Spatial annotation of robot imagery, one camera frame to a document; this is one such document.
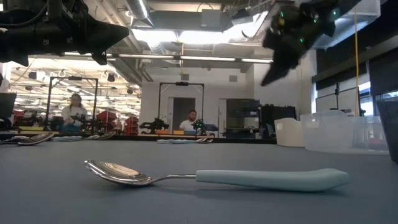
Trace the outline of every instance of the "white container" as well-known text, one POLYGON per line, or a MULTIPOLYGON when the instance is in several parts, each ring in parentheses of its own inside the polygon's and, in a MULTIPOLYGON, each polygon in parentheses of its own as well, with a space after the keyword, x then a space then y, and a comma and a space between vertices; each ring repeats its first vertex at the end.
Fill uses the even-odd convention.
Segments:
POLYGON ((341 111, 300 117, 305 148, 341 154, 388 155, 380 117, 348 117, 341 111))
POLYGON ((301 122, 293 118, 275 120, 276 141, 280 146, 304 147, 301 122))

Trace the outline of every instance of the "woman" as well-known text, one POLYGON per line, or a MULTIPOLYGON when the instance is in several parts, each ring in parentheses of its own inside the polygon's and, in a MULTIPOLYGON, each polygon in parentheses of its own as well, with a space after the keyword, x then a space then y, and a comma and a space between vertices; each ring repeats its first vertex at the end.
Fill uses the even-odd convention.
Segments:
POLYGON ((81 122, 76 120, 76 117, 81 115, 87 115, 87 110, 81 104, 81 96, 77 93, 71 97, 71 103, 69 106, 64 107, 62 110, 62 117, 64 126, 71 131, 79 131, 81 122))

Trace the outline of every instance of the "person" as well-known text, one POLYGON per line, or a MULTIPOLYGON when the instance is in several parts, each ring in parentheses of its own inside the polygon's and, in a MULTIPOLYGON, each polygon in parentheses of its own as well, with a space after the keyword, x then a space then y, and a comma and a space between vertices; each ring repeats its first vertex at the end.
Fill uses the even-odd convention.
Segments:
POLYGON ((64 107, 62 110, 62 117, 64 121, 63 125, 68 126, 69 128, 75 127, 72 129, 76 129, 81 126, 81 122, 74 118, 76 118, 76 116, 87 115, 87 110, 81 104, 81 96, 79 94, 73 94, 70 99, 70 105, 64 107))
POLYGON ((189 117, 186 121, 182 121, 180 124, 180 129, 184 131, 194 131, 193 122, 197 120, 197 112, 195 110, 189 111, 189 117))

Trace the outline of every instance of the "man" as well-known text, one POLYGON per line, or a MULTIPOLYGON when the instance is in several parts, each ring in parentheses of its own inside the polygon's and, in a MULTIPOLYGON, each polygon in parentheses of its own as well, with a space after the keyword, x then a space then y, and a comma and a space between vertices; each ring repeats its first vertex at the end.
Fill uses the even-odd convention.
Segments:
POLYGON ((197 119, 197 112, 195 110, 189 111, 189 117, 186 121, 182 121, 180 129, 184 131, 194 131, 192 123, 197 119))

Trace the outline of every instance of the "clear plastic container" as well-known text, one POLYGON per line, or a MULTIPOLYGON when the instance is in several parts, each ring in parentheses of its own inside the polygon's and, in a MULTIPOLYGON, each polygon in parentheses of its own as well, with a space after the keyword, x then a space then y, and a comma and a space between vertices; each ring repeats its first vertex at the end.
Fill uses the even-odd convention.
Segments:
POLYGON ((305 148, 340 154, 388 155, 380 117, 349 117, 341 111, 301 115, 305 148))

